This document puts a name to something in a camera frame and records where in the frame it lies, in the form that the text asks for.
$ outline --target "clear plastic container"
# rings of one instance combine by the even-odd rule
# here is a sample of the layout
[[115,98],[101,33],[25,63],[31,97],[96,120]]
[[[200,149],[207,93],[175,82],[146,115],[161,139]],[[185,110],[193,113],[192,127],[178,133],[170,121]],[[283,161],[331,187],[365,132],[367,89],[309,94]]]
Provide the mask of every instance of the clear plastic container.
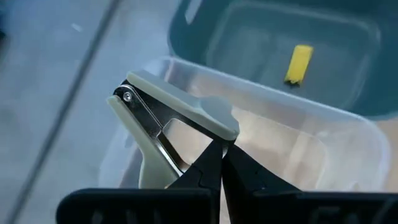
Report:
[[[236,145],[300,189],[383,189],[389,143],[363,117],[176,58],[156,60],[144,70],[192,95],[227,98],[241,130]],[[189,164],[209,143],[180,123],[166,132]],[[121,126],[101,166],[100,187],[136,187],[141,160]]]

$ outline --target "gray floor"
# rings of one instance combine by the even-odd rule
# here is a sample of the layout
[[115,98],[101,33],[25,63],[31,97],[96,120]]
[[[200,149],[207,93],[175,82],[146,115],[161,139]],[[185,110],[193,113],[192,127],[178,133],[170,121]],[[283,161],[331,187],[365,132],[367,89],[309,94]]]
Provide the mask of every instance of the gray floor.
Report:
[[[113,0],[16,0],[0,65],[0,223],[57,120]],[[105,103],[128,70],[165,55],[179,0],[123,0],[16,223],[55,223],[59,200],[98,185],[118,121]]]

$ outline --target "yellow eraser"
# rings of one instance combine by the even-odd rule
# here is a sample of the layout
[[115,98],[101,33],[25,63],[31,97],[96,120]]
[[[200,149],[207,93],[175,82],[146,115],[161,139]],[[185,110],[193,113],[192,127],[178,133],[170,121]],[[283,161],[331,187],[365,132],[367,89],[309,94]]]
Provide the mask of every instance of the yellow eraser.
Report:
[[301,84],[304,79],[308,63],[310,63],[313,47],[308,45],[297,45],[294,48],[289,69],[287,70],[285,82]]

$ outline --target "concrete floor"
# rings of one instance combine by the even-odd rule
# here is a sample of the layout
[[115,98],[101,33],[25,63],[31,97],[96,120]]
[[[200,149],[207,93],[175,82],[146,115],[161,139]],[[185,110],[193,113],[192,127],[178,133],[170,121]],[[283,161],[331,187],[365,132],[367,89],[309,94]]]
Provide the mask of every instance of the concrete floor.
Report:
[[[111,1],[7,5],[8,44],[0,66],[0,223],[16,206]],[[118,125],[105,99],[127,71],[169,52],[167,29],[177,5],[178,0],[121,1],[15,223],[54,223],[62,197],[98,186],[99,167]]]

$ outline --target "teal plastic bin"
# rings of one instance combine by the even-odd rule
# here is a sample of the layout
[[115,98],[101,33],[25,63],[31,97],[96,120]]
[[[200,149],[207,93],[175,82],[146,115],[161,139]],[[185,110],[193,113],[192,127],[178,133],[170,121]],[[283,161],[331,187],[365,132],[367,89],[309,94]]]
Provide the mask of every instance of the teal plastic bin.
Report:
[[[398,1],[182,1],[169,44],[185,60],[361,115],[398,109]],[[313,55],[291,87],[300,44]]]

